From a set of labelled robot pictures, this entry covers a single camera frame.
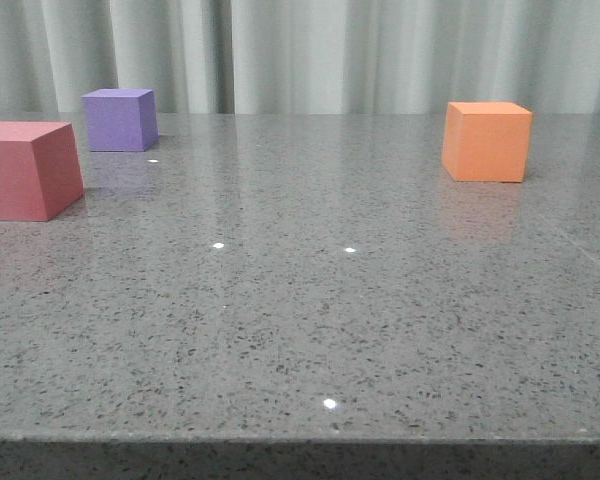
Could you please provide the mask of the orange foam block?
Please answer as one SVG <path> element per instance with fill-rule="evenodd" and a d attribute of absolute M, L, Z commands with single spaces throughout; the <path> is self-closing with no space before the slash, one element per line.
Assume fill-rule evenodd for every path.
<path fill-rule="evenodd" d="M 512 102 L 447 105 L 442 165 L 455 181 L 523 181 L 533 113 Z"/>

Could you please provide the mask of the purple foam block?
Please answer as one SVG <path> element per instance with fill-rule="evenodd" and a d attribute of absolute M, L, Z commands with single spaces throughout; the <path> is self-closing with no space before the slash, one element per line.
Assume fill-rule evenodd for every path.
<path fill-rule="evenodd" d="M 91 151 L 142 152 L 158 141 L 152 89 L 99 89 L 82 101 Z"/>

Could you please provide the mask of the pale green curtain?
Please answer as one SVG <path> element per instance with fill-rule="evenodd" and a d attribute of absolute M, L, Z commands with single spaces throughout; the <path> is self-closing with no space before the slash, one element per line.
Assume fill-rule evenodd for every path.
<path fill-rule="evenodd" d="M 0 111 L 600 112 L 600 1 L 0 1 Z"/>

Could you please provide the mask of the red foam block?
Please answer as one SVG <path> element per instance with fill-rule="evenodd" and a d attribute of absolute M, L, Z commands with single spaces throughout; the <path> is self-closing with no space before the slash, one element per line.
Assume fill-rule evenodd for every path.
<path fill-rule="evenodd" d="M 83 194 L 70 123 L 0 121 L 0 221 L 48 221 Z"/>

